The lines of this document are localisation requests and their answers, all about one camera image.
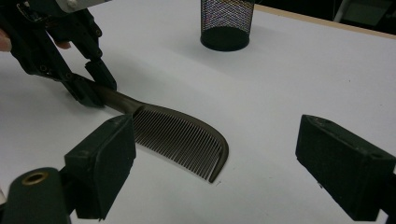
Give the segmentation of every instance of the comb teeth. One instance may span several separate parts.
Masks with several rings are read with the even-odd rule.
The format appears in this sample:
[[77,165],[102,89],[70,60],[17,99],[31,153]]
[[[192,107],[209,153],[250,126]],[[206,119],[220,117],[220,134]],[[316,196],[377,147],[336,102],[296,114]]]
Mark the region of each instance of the comb teeth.
[[208,179],[222,151],[221,143],[201,126],[162,111],[142,109],[134,117],[134,139]]

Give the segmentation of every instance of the white surface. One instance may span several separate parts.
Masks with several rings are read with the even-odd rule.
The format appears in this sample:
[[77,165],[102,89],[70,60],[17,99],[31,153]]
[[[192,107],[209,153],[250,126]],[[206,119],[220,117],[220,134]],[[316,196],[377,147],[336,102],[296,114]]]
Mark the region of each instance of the white surface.
[[[103,223],[354,223],[297,162],[300,118],[330,119],[395,155],[394,40],[255,11],[250,44],[224,53],[199,41],[199,1],[118,0],[91,12],[121,92],[202,119],[230,145],[213,185],[137,147]],[[73,70],[86,74],[78,55],[64,51]],[[66,152],[118,115],[81,106],[59,83],[25,75],[9,54],[0,54],[0,66],[5,193],[29,170],[62,168]]]

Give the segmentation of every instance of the mesh pencil holder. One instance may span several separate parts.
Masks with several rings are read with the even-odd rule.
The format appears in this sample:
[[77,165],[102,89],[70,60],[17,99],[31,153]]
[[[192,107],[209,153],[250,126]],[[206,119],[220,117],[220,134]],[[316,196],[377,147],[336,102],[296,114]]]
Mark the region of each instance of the mesh pencil holder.
[[201,43],[219,51],[248,45],[255,0],[201,0]]

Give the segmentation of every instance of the white table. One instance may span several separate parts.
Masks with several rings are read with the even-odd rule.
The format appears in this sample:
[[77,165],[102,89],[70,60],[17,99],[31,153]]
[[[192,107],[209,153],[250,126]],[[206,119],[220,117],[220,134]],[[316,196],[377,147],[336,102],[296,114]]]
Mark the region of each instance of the white table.
[[[230,146],[213,185],[137,146],[103,223],[354,223],[297,162],[300,118],[330,119],[396,155],[394,39],[256,10],[249,45],[225,53],[200,43],[199,1],[118,0],[91,12],[120,92],[201,119]],[[87,74],[76,48],[63,53]],[[24,74],[10,54],[0,66],[5,194],[27,171],[62,168],[65,153],[119,114],[79,105],[61,84]]]

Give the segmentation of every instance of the comb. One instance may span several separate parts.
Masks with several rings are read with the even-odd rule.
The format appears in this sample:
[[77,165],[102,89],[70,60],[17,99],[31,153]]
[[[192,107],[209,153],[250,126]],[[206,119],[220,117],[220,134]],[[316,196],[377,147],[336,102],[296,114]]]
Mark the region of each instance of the comb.
[[228,158],[228,144],[192,116],[150,105],[87,80],[103,103],[134,116],[134,140],[213,183]]

